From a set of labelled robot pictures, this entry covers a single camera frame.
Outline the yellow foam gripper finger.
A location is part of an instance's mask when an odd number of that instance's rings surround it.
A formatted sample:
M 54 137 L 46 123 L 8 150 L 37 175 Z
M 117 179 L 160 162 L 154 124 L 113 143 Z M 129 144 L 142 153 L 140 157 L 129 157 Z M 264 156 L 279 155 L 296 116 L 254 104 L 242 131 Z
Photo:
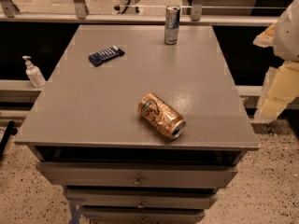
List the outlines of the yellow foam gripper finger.
M 285 61 L 279 68 L 270 67 L 264 77 L 255 121 L 273 121 L 299 96 L 299 62 Z
M 275 22 L 272 23 L 263 32 L 261 32 L 254 38 L 253 44 L 261 48 L 274 47 L 276 27 L 277 24 Z

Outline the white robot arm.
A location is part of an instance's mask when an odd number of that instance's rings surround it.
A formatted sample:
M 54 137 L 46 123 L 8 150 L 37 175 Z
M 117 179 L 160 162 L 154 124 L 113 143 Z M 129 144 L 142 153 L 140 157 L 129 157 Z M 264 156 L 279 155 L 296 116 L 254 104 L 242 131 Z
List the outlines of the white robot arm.
M 272 47 L 283 60 L 279 68 L 268 69 L 254 114 L 255 122 L 270 123 L 299 96 L 299 0 L 293 0 L 277 22 L 255 37 L 253 44 Z

